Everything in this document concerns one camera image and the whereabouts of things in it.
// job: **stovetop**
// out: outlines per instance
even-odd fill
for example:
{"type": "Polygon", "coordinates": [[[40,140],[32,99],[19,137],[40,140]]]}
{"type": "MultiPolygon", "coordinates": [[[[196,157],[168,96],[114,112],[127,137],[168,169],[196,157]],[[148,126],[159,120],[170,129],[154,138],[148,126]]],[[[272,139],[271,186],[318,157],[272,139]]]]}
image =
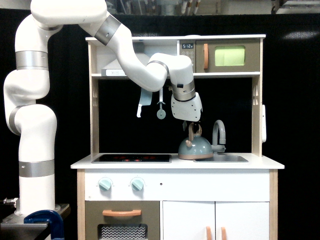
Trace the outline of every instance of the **stovetop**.
{"type": "Polygon", "coordinates": [[[104,154],[92,161],[93,164],[137,164],[171,163],[170,154],[104,154]]]}

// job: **kettle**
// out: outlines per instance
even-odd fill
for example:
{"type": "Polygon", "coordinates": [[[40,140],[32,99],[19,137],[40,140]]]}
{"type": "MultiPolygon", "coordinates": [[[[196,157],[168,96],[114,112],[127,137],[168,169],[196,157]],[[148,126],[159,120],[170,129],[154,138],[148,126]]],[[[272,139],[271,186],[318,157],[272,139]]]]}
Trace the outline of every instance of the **kettle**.
{"type": "Polygon", "coordinates": [[[189,137],[185,138],[178,150],[178,158],[185,160],[207,159],[214,156],[210,142],[201,136],[202,128],[194,133],[194,123],[189,125],[189,137]]]}

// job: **play kitchen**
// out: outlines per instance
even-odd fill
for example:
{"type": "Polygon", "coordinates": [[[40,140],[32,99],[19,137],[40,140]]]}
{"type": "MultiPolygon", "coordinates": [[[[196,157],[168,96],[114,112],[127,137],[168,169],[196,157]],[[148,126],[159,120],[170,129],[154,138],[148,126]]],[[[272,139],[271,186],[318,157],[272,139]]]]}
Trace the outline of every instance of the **play kitchen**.
{"type": "Polygon", "coordinates": [[[157,52],[189,56],[197,81],[252,81],[251,152],[227,152],[232,133],[224,119],[215,119],[211,129],[203,128],[201,122],[191,122],[188,137],[179,139],[180,146],[177,144],[176,152],[170,154],[128,153],[126,148],[123,152],[100,152],[98,82],[125,76],[117,67],[115,55],[95,38],[87,38],[91,154],[71,165],[77,169],[79,240],[278,238],[278,169],[284,166],[262,155],[266,138],[262,105],[264,37],[133,38],[133,42],[143,43],[137,50],[141,59],[157,52]],[[204,137],[211,130],[212,141],[204,137]]]}

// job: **white robotic arm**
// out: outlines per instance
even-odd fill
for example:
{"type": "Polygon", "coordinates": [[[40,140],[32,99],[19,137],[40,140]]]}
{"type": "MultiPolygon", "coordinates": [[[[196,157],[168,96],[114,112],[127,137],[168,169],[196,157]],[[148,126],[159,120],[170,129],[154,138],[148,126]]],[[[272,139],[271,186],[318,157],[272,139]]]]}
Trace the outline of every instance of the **white robotic arm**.
{"type": "Polygon", "coordinates": [[[15,38],[16,70],[5,79],[4,106],[9,129],[21,135],[19,145],[20,212],[55,209],[54,145],[57,119],[36,104],[50,89],[48,40],[65,24],[79,24],[113,50],[126,75],[140,87],[159,91],[168,74],[175,118],[198,121],[202,104],[186,56],[153,55],[147,66],[136,57],[128,28],[107,12],[104,0],[32,0],[31,13],[15,38]]]}

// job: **stove knob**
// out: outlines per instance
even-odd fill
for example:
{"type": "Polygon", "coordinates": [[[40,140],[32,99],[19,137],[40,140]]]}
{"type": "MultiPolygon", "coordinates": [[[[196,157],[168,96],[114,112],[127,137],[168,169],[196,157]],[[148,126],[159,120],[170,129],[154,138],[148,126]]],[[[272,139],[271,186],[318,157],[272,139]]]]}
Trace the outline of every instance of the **stove knob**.
{"type": "Polygon", "coordinates": [[[131,187],[135,191],[141,191],[144,188],[144,180],[140,177],[135,177],[131,180],[131,187]]]}
{"type": "Polygon", "coordinates": [[[99,180],[98,185],[102,191],[108,191],[112,186],[112,181],[108,177],[103,177],[99,180]]]}

